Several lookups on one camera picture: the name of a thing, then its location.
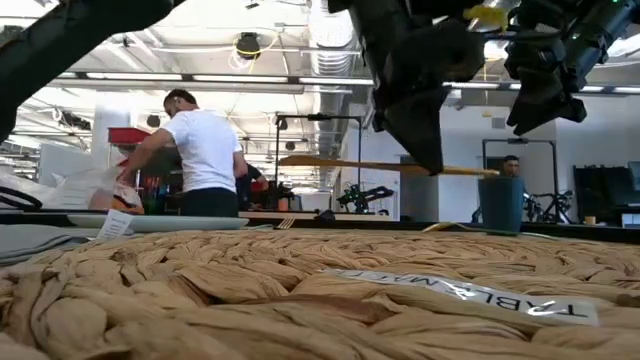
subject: exposed duct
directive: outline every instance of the exposed duct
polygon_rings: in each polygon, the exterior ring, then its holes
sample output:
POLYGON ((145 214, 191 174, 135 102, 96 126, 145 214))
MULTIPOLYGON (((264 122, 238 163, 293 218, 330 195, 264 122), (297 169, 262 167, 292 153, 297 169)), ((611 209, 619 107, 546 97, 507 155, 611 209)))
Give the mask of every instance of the exposed duct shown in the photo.
MULTIPOLYGON (((327 0, 313 0, 309 16, 310 46, 318 48, 349 49, 353 46, 354 30, 348 11, 329 13, 327 0)), ((311 54, 311 68, 314 75, 348 77, 353 71, 353 55, 336 53, 311 54)), ((322 90, 336 89, 335 86, 321 86, 322 90)), ((339 93, 320 93, 319 112, 340 114, 345 95, 339 93)), ((318 151, 320 156, 335 158, 339 145, 347 131, 346 121, 321 121, 318 123, 318 151)), ((330 176, 327 170, 320 171, 320 185, 329 186, 330 176)))

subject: pillar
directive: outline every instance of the pillar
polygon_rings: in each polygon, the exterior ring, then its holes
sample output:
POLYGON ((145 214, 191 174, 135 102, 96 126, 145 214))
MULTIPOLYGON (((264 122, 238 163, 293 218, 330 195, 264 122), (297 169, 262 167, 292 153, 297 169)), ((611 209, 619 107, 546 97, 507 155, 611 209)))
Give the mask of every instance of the pillar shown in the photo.
POLYGON ((91 156, 96 168, 108 168, 124 159, 116 149, 111 151, 109 158, 109 128, 135 127, 137 111, 135 99, 129 93, 105 92, 98 94, 95 117, 92 128, 91 156))

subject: white label tag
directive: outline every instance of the white label tag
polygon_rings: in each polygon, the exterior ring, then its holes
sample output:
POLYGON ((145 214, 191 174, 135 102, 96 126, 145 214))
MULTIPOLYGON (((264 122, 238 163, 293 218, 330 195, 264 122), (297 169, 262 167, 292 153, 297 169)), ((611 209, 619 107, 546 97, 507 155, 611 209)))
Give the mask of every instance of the white label tag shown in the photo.
POLYGON ((129 228, 133 216, 118 210, 109 210, 107 219, 104 221, 97 239, 115 239, 124 235, 129 228))
POLYGON ((544 316, 574 324, 598 326, 598 313, 592 303, 578 299, 553 299, 494 290, 484 286, 425 275, 399 275, 374 271, 338 270, 325 274, 386 285, 424 287, 448 294, 460 300, 479 302, 505 310, 518 311, 531 316, 544 316))

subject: man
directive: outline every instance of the man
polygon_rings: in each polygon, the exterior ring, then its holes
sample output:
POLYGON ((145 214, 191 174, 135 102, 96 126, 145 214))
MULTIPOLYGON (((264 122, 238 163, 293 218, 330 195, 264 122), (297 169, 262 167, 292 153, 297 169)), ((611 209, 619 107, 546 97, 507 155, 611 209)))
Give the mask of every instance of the man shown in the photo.
POLYGON ((171 120, 133 152, 119 180, 129 180, 163 146, 175 144, 182 157, 181 215, 237 217, 235 179, 248 171, 238 137, 227 120, 198 107, 188 91, 173 90, 164 99, 171 120))
POLYGON ((507 155, 502 159, 502 172, 504 176, 520 176, 520 159, 515 155, 507 155))
POLYGON ((251 181, 255 180, 260 184, 262 191, 269 188, 269 181, 260 170, 248 165, 249 171, 246 175, 236 179, 236 192, 238 193, 238 204, 240 211, 247 211, 251 208, 251 181))

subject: yellow object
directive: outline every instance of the yellow object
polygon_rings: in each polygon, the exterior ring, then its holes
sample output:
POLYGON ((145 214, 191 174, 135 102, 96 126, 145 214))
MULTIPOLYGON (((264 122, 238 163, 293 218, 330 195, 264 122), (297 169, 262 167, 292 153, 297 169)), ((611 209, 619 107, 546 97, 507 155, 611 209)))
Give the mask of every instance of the yellow object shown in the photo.
POLYGON ((484 5, 476 5, 467 9, 462 14, 465 19, 478 19, 483 23, 499 26, 502 31, 507 31, 509 19, 504 9, 484 5))
POLYGON ((260 54, 260 53, 262 53, 264 51, 271 50, 271 48, 276 44, 276 42, 278 42, 279 36, 280 36, 279 34, 276 34, 276 36, 273 37, 273 40, 271 41, 271 44, 269 44, 269 46, 267 46, 264 49, 260 49, 258 51, 243 51, 243 50, 238 49, 238 40, 237 39, 233 42, 233 47, 235 48, 235 50, 239 54, 242 54, 242 55, 254 55, 255 57, 257 57, 258 54, 260 54))

